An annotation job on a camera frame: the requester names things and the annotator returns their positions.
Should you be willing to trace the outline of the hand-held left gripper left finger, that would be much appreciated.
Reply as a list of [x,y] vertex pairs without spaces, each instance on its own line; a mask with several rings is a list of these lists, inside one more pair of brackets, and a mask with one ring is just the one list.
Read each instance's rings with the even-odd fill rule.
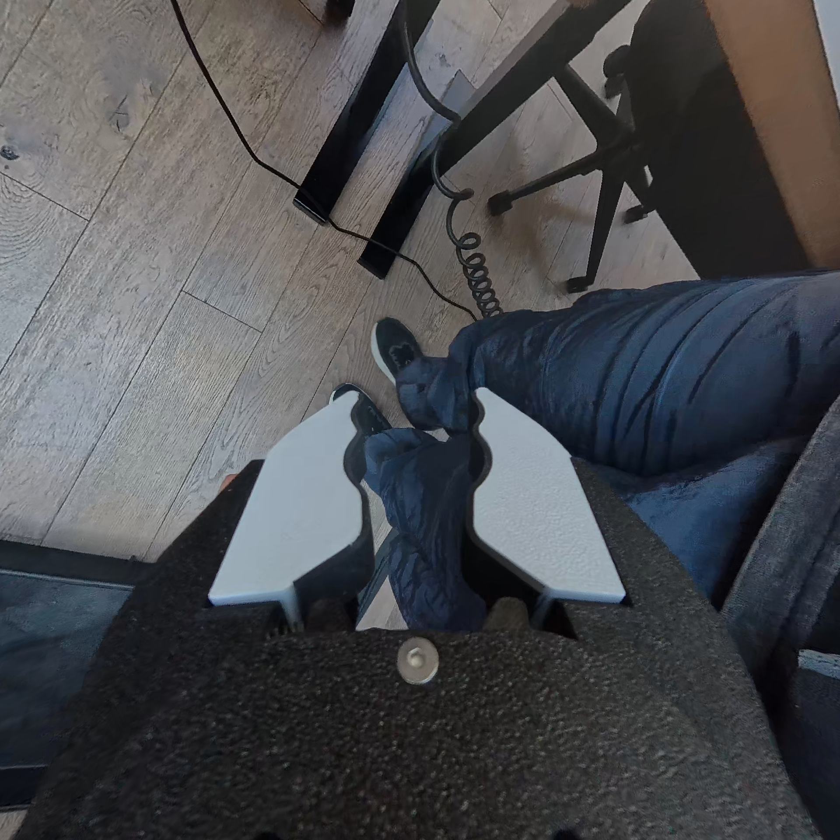
[[350,391],[269,451],[209,589],[213,607],[271,603],[304,625],[317,602],[356,601],[375,569],[365,420]]

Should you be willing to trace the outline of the black desk crossbeam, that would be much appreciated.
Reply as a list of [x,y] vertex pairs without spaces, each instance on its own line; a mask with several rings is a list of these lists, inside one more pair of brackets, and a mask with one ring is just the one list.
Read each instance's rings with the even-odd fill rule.
[[628,1],[552,2],[548,10],[465,104],[442,138],[440,174],[468,152],[568,65]]

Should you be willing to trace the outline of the black office chair base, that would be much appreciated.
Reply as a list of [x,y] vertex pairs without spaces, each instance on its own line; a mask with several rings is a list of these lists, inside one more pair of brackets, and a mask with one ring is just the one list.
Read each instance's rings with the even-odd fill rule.
[[570,179],[602,173],[591,250],[568,292],[595,281],[624,186],[625,224],[655,212],[701,279],[790,275],[809,260],[775,184],[703,2],[653,1],[604,60],[613,112],[570,65],[553,73],[595,151],[487,203],[491,216]]

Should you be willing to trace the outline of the black framed floor panel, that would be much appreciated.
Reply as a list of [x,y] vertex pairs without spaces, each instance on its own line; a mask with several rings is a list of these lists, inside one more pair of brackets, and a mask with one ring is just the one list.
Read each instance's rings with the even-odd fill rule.
[[1,541],[1,809],[32,802],[67,707],[114,617],[150,566]]

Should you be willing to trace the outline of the person's left leg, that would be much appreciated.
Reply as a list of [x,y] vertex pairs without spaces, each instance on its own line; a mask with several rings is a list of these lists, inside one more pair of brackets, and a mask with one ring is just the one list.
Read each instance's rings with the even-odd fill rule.
[[[805,445],[805,437],[775,440],[662,476],[590,467],[719,608]],[[469,454],[467,436],[442,442],[410,427],[365,445],[365,480],[394,531],[388,575],[411,629],[474,632],[486,619],[461,572]]]

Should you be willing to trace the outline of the brown wooden panel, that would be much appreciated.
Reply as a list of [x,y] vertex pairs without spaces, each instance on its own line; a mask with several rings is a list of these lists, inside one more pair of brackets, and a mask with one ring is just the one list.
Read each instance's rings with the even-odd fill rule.
[[838,2],[707,1],[805,254],[839,267]]

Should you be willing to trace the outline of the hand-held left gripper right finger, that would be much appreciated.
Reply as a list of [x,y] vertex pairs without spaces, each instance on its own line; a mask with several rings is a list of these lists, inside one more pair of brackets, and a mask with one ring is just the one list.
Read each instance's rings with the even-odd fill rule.
[[487,387],[470,397],[463,576],[488,610],[519,599],[535,628],[563,628],[566,602],[627,593],[572,456]]

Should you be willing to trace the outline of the person's right shoe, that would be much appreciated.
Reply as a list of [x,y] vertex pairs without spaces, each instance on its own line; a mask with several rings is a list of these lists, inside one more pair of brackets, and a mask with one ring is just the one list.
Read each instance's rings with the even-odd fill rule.
[[374,325],[371,353],[375,365],[394,386],[405,368],[426,358],[413,333],[402,322],[390,317]]

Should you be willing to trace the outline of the person's shoe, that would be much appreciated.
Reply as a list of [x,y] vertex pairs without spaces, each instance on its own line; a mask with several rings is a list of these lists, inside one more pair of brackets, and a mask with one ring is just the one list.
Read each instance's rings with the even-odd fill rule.
[[342,383],[338,385],[329,397],[329,403],[334,403],[342,396],[353,394],[358,397],[356,407],[360,417],[361,427],[366,437],[381,434],[392,428],[389,421],[372,399],[357,385]]
[[405,368],[426,358],[413,333],[402,322],[390,317],[374,325],[371,353],[375,365],[394,386]]

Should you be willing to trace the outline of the person's leg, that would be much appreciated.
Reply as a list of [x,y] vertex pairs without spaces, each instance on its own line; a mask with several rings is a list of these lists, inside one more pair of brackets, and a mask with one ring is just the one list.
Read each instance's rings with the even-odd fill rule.
[[[590,467],[719,608],[805,445],[805,437],[775,440],[662,476]],[[365,480],[394,531],[388,575],[411,629],[474,632],[486,619],[461,572],[469,454],[467,436],[442,442],[410,427],[365,445]]]
[[838,272],[597,290],[472,323],[394,379],[415,427],[465,432],[486,387],[573,456],[634,476],[806,442],[838,398]]

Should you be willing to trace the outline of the person's left shoe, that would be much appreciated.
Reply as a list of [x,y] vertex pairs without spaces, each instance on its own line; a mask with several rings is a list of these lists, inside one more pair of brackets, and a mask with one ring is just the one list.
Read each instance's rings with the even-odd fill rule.
[[361,427],[366,437],[381,434],[392,428],[389,421],[372,399],[357,385],[342,383],[338,385],[329,397],[329,403],[334,403],[342,396],[353,394],[358,397],[356,407],[360,417]]

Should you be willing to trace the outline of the person's right leg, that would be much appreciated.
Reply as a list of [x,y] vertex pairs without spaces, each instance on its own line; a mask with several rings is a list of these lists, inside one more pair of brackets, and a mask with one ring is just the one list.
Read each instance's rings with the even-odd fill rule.
[[634,476],[806,442],[838,398],[838,272],[597,290],[472,323],[394,379],[415,427],[465,432],[486,387],[573,456]]

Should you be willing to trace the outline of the black metal desk foot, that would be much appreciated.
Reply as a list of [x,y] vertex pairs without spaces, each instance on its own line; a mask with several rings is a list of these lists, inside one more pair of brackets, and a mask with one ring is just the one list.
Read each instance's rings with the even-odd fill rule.
[[374,277],[386,278],[396,260],[395,253],[402,250],[428,194],[434,190],[431,157],[448,126],[449,121],[440,114],[432,112],[429,116],[408,168],[373,232],[372,239],[379,244],[369,243],[358,260]]
[[321,226],[329,223],[336,202],[371,141],[406,66],[401,36],[403,6],[407,9],[409,39],[416,46],[429,26],[438,1],[398,2],[383,35],[375,43],[365,73],[355,83],[294,197],[294,206]]

